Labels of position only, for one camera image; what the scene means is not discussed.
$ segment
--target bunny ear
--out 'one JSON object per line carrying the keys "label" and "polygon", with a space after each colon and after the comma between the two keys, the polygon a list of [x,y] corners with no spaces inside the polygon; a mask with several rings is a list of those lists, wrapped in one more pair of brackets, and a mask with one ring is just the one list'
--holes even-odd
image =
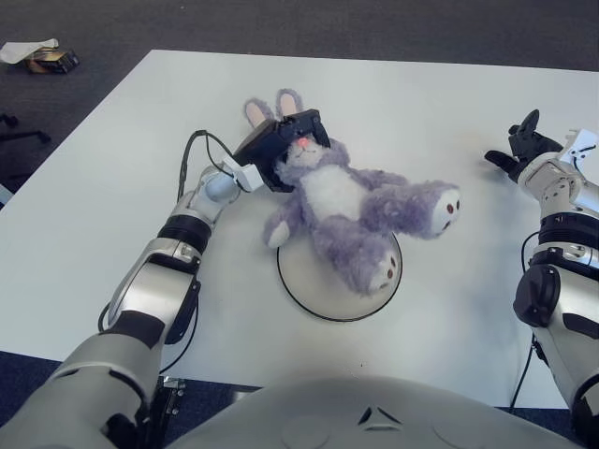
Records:
{"label": "bunny ear", "polygon": [[277,92],[277,116],[282,119],[285,115],[303,111],[300,95],[293,89],[281,89]]}
{"label": "bunny ear", "polygon": [[243,115],[253,128],[256,128],[267,119],[274,119],[269,105],[257,98],[250,98],[245,102],[243,105]]}

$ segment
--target paper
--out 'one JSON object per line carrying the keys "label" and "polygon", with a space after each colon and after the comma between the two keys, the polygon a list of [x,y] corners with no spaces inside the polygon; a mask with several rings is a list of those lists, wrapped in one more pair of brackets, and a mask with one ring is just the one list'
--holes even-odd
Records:
{"label": "paper", "polygon": [[44,47],[58,47],[58,40],[49,39],[43,42],[7,42],[0,49],[0,61],[7,64],[17,64],[34,51]]}

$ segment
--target chair leg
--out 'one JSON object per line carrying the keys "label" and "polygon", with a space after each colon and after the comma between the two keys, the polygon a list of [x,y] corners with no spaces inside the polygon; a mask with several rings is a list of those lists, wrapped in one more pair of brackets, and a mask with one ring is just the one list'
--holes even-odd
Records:
{"label": "chair leg", "polygon": [[48,136],[46,133],[42,133],[41,131],[30,131],[26,133],[0,134],[0,142],[16,140],[18,138],[29,138],[32,136],[36,136],[37,138],[39,138],[39,141],[41,143],[48,143],[51,141],[50,136]]}
{"label": "chair leg", "polygon": [[9,128],[14,128],[19,124],[19,119],[14,115],[0,114],[0,122],[5,122]]}

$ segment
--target plush toy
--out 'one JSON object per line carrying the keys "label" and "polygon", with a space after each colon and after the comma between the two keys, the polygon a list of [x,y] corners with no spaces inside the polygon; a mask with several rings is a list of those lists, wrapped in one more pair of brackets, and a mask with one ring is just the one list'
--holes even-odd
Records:
{"label": "plush toy", "polygon": [[[279,119],[301,111],[295,91],[278,92]],[[245,103],[243,112],[253,127],[274,117],[256,98]],[[265,243],[278,248],[307,227],[316,252],[361,294],[385,288],[399,276],[391,232],[434,239],[460,214],[458,186],[442,181],[410,184],[382,170],[356,170],[349,166],[345,146],[334,139],[326,148],[299,138],[275,163],[275,172],[294,190],[267,221]]]}

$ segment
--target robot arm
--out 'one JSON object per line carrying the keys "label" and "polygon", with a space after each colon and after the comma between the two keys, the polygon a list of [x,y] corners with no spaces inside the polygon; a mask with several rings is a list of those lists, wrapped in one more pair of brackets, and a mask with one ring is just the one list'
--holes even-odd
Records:
{"label": "robot arm", "polygon": [[562,147],[534,131],[539,113],[510,128],[514,157],[485,157],[541,208],[539,245],[514,310],[532,327],[577,434],[599,444],[599,187],[579,171],[597,136],[576,131]]}
{"label": "robot arm", "polygon": [[308,134],[328,142],[317,110],[266,121],[223,167],[204,170],[118,286],[108,328],[82,343],[0,429],[0,447],[143,446],[162,348],[182,339],[197,309],[197,273],[222,210],[241,190],[288,188],[270,168]]}

